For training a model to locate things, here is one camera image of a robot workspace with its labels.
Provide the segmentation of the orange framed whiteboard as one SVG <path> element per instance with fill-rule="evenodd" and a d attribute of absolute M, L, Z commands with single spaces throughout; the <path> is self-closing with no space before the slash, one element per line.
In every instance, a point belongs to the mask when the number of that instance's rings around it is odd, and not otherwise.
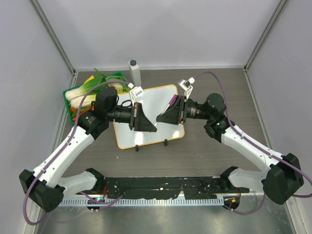
<path fill-rule="evenodd" d="M 173 84 L 148 88 L 135 98 L 135 102 L 142 104 L 145 116 L 152 124 L 156 122 L 158 116 L 169 104 L 173 95 L 177 94 L 177 87 Z M 120 149 L 129 149 L 136 146 L 143 146 L 174 140 L 184 137 L 185 130 L 183 125 L 171 125 L 158 123 L 157 132 L 137 132 L 131 131 L 126 123 L 114 123 L 114 130 L 117 145 Z"/>

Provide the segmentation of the white marker purple cap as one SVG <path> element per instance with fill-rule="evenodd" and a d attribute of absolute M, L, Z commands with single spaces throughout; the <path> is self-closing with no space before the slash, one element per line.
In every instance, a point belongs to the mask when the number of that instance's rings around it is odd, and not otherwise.
<path fill-rule="evenodd" d="M 168 105 L 166 106 L 166 108 L 162 111 L 161 115 L 164 114 L 168 109 L 169 107 L 174 103 L 174 101 L 176 100 L 177 98 L 177 94 L 173 95 L 173 97 L 171 98 L 171 100 L 169 101 Z"/>

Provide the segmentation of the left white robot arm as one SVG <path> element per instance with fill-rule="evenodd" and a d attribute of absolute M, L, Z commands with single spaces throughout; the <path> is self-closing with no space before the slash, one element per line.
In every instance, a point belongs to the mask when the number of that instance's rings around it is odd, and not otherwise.
<path fill-rule="evenodd" d="M 93 168 L 83 173 L 63 178 L 62 175 L 77 156 L 92 144 L 110 122 L 126 123 L 130 130 L 156 132 L 157 128 L 145 116 L 140 102 L 134 99 L 143 94 L 141 87 L 130 90 L 130 106 L 118 105 L 117 90 L 109 87 L 96 94 L 91 110 L 82 114 L 66 139 L 34 170 L 23 170 L 19 175 L 26 197 L 45 212 L 54 210 L 62 200 L 79 192 L 100 194 L 104 188 L 104 176 Z"/>

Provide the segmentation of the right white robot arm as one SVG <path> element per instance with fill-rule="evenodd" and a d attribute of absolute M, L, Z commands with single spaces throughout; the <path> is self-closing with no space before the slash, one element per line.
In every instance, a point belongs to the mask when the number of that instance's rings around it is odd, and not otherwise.
<path fill-rule="evenodd" d="M 273 151 L 245 134 L 228 120 L 226 109 L 223 97 L 217 93 L 208 95 L 203 104 L 175 96 L 156 120 L 172 125 L 184 124 L 188 118 L 205 120 L 204 129 L 210 138 L 236 150 L 259 169 L 255 172 L 229 168 L 220 180 L 221 189 L 227 193 L 236 188 L 263 192 L 276 204 L 284 204 L 304 184 L 298 158 Z"/>

